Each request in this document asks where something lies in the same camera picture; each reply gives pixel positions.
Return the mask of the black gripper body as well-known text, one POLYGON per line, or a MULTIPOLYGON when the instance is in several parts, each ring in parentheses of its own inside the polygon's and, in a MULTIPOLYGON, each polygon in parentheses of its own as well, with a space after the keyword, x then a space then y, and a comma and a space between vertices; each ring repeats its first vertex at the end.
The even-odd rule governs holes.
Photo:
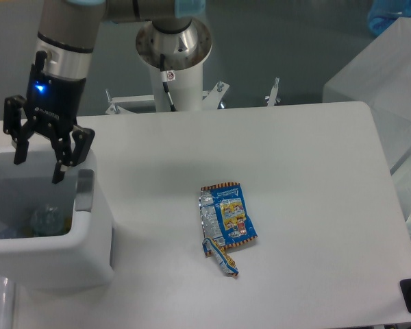
POLYGON ((26 102, 23 106, 27 122, 23 139, 37 133, 48 139, 66 142, 77 124, 77 111, 86 79, 74 80, 45 73, 32 65, 26 102))

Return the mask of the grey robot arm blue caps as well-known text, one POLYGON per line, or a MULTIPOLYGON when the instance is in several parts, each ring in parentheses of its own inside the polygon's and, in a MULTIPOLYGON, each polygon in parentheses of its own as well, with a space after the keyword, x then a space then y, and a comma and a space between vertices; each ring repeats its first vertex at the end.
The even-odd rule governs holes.
POLYGON ((53 183, 85 161, 95 132, 78 125, 77 112, 104 21, 143 23, 136 49, 157 70, 171 112, 184 109, 182 97, 201 101, 202 92, 181 90, 175 78, 211 52, 210 31, 198 19, 205 6, 204 1, 45 1, 27 92, 4 101, 3 132, 12 139, 14 163, 26 161, 34 134, 48 139, 55 152, 53 183))

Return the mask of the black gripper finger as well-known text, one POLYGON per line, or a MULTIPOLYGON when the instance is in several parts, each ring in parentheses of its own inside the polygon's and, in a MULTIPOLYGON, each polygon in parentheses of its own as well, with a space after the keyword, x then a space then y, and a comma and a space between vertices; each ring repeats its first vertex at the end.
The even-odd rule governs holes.
POLYGON ((3 132, 11 136, 12 145, 15 148, 14 164, 19 165, 26 161, 29 148, 29 138, 34 134, 36 115, 27 117, 24 124, 21 123, 22 112, 27 104, 23 96, 15 95, 4 100, 3 132))
POLYGON ((69 167, 83 163, 95 138, 95 131, 74 125, 70 132, 58 134, 53 130, 51 146, 55 152, 56 164, 52 183, 60 183, 69 167))

